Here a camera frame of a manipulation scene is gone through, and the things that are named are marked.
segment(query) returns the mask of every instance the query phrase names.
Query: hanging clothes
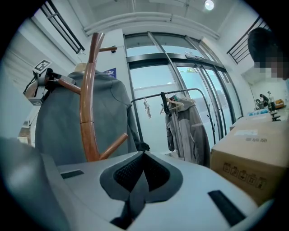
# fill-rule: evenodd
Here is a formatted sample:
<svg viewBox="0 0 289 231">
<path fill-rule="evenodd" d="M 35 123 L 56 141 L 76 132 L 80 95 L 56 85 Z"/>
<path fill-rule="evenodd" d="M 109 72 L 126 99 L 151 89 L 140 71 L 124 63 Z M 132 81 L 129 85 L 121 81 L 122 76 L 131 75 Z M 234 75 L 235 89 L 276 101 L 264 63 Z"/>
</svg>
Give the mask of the hanging clothes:
<svg viewBox="0 0 289 231">
<path fill-rule="evenodd" d="M 74 79 L 77 86 L 82 86 L 83 73 L 73 72 L 68 77 Z M 100 153 L 124 133 L 128 134 L 128 139 L 110 157 L 148 148 L 140 142 L 131 107 L 124 84 L 96 70 L 93 116 Z M 40 152 L 51 155 L 56 165 L 86 162 L 78 94 L 60 85 L 50 93 L 38 113 L 35 145 Z"/>
<path fill-rule="evenodd" d="M 195 103 L 191 99 L 178 98 L 184 104 L 176 109 L 169 103 L 172 114 L 166 115 L 168 149 L 178 152 L 180 158 L 187 162 L 210 166 L 210 146 Z"/>
</svg>

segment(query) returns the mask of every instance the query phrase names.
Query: glass door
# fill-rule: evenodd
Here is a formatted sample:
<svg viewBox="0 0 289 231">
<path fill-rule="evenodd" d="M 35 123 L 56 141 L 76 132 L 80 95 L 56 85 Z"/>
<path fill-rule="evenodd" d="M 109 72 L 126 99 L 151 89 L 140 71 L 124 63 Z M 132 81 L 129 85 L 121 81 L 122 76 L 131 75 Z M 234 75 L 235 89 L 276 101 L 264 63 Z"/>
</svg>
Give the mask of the glass door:
<svg viewBox="0 0 289 231">
<path fill-rule="evenodd" d="M 220 132 L 220 116 L 218 116 L 217 113 L 218 110 L 213 93 L 199 67 L 190 64 L 177 64 L 177 66 L 186 88 L 198 89 L 188 91 L 188 93 L 190 97 L 196 101 L 197 110 L 205 126 L 209 144 L 212 148 L 213 145 L 222 138 Z"/>
<path fill-rule="evenodd" d="M 131 80 L 135 98 L 180 90 L 177 80 L 167 65 L 131 69 Z M 160 114 L 162 99 L 160 96 L 146 99 L 151 118 L 145 111 L 143 100 L 135 102 L 143 141 L 150 146 L 151 152 L 171 153 L 168 149 L 168 138 L 165 113 Z"/>
<path fill-rule="evenodd" d="M 237 95 L 236 88 L 234 87 L 231 78 L 225 72 L 218 71 L 220 78 L 222 79 L 220 82 L 224 83 L 224 89 L 227 89 L 228 97 L 233 106 L 233 123 L 238 120 L 240 117 L 243 117 L 242 108 L 240 99 Z"/>
<path fill-rule="evenodd" d="M 232 125 L 232 115 L 234 115 L 232 104 L 229 107 L 228 100 L 230 98 L 225 95 L 224 89 L 218 80 L 217 73 L 213 68 L 200 66 L 203 75 L 207 77 L 211 89 L 213 89 L 213 94 L 217 100 L 218 110 L 221 113 L 221 120 L 223 125 L 223 134 L 226 135 L 230 131 L 230 126 Z"/>
</svg>

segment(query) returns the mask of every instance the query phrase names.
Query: cardboard box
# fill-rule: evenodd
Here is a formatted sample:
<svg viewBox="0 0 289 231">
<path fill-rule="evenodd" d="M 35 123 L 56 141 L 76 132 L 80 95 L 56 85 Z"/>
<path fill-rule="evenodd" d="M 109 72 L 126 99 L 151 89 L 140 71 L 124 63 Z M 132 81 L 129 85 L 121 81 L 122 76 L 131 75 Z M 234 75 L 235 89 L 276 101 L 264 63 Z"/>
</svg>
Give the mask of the cardboard box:
<svg viewBox="0 0 289 231">
<path fill-rule="evenodd" d="M 273 197 L 289 163 L 289 122 L 236 126 L 212 148 L 210 168 L 258 205 Z"/>
<path fill-rule="evenodd" d="M 239 126 L 239 125 L 256 124 L 256 123 L 269 122 L 269 121 L 272 121 L 272 116 L 270 115 L 270 113 L 242 117 L 230 126 L 230 131 L 232 131 L 234 127 Z"/>
</svg>

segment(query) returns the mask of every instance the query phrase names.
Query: person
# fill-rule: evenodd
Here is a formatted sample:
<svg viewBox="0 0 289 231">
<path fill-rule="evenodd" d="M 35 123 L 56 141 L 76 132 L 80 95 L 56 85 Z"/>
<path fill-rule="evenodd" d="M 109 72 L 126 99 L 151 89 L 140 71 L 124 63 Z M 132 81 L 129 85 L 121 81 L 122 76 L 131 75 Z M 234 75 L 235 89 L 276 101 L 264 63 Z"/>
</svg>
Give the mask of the person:
<svg viewBox="0 0 289 231">
<path fill-rule="evenodd" d="M 256 67 L 271 68 L 272 77 L 286 80 L 289 90 L 289 58 L 273 32 L 256 28 L 249 33 L 248 48 Z"/>
<path fill-rule="evenodd" d="M 260 97 L 263 98 L 263 106 L 268 106 L 269 99 L 263 94 L 260 94 Z"/>
<path fill-rule="evenodd" d="M 275 108 L 275 100 L 274 100 L 274 97 L 271 96 L 271 92 L 268 91 L 268 94 L 269 94 L 269 103 L 271 105 L 271 111 L 275 111 L 276 108 Z"/>
</svg>

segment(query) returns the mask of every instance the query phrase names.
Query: wooden coat rack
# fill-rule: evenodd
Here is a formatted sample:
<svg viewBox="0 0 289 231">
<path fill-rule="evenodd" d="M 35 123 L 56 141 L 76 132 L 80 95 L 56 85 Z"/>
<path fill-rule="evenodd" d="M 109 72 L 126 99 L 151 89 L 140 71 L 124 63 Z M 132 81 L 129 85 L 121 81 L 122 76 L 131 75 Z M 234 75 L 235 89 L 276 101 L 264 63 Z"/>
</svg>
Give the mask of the wooden coat rack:
<svg viewBox="0 0 289 231">
<path fill-rule="evenodd" d="M 82 87 L 72 85 L 65 80 L 59 79 L 58 83 L 80 95 L 80 129 L 82 143 L 87 162 L 99 161 L 107 159 L 127 138 L 124 133 L 115 142 L 112 143 L 102 154 L 98 151 L 98 146 L 95 138 L 94 120 L 93 120 L 93 83 L 96 67 L 96 59 L 99 52 L 115 51 L 116 47 L 100 48 L 104 38 L 104 33 L 94 33 L 92 35 L 89 60 L 86 65 Z"/>
</svg>

